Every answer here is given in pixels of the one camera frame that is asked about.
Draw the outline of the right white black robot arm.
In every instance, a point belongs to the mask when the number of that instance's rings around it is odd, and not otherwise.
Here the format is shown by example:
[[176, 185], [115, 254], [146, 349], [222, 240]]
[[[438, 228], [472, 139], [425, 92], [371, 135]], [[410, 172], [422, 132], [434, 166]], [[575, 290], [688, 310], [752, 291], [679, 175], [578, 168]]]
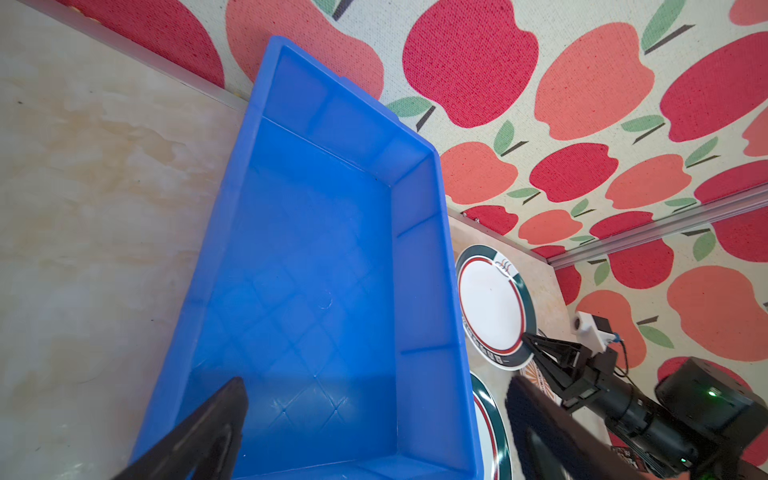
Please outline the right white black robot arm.
[[691, 357], [649, 398], [616, 371], [617, 353], [526, 333], [522, 340], [567, 413], [600, 417], [659, 478], [764, 479], [742, 455], [767, 428], [765, 401]]

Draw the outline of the blue plastic bin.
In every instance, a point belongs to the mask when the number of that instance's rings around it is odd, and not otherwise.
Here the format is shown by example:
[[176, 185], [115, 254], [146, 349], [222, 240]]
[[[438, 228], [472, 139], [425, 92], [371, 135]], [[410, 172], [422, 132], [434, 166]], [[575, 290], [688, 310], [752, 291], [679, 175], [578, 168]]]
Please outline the blue plastic bin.
[[134, 455], [234, 377], [237, 479], [484, 473], [438, 154], [279, 36]]

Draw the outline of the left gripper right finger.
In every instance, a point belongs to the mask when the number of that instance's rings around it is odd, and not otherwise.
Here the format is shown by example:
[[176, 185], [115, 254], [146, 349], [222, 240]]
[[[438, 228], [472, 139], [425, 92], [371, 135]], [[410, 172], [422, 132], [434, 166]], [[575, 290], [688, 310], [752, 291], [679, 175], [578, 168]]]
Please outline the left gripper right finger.
[[527, 479], [641, 477], [527, 379], [512, 377], [505, 407]]

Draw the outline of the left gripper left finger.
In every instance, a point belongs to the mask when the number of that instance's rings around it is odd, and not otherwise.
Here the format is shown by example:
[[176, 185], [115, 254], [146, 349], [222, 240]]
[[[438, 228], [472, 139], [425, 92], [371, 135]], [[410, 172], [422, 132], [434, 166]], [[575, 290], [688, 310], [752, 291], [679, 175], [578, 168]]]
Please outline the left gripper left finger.
[[230, 479], [247, 410], [244, 381], [234, 377], [116, 478]]

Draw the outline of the green rimmed white plate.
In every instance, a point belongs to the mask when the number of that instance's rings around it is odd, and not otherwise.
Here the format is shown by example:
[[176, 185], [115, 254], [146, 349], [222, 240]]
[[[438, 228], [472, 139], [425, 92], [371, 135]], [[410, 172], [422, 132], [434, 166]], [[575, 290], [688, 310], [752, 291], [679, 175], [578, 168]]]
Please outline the green rimmed white plate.
[[460, 308], [471, 344], [493, 366], [519, 371], [533, 359], [523, 342], [538, 332], [530, 291], [515, 265], [487, 245], [471, 245], [456, 261]]
[[484, 467], [484, 478], [512, 480], [510, 446], [501, 412], [486, 385], [470, 373], [478, 435]]

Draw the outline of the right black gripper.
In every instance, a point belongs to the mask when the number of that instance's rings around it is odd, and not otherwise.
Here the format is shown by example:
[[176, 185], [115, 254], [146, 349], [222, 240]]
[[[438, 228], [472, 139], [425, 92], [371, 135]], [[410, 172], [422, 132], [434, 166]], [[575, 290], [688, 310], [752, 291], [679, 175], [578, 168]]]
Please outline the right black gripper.
[[522, 341], [550, 384], [558, 384], [562, 407], [572, 413], [597, 400], [614, 375], [618, 354], [608, 348], [592, 354], [585, 345], [524, 333]]

